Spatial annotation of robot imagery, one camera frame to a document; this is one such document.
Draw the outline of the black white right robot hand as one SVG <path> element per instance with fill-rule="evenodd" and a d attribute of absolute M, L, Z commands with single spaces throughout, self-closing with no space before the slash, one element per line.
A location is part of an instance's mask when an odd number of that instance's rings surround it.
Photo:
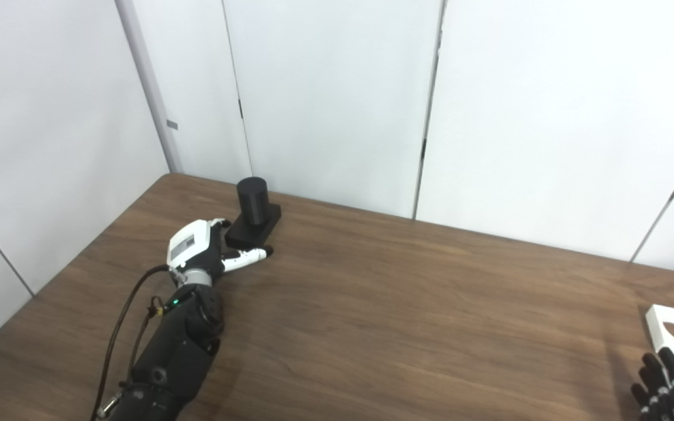
<path fill-rule="evenodd" d="M 641 382 L 631 385 L 639 420 L 674 420 L 674 352 L 661 347 L 642 355 Z"/>

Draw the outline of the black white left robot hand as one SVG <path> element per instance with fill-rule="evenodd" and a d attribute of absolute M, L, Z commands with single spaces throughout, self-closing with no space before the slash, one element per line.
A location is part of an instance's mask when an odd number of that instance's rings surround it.
<path fill-rule="evenodd" d="M 256 246 L 223 253 L 222 234 L 232 223 L 223 218 L 197 219 L 182 227 L 170 240 L 167 266 L 177 288 L 188 285 L 214 287 L 223 274 L 264 261 L 272 246 Z"/>

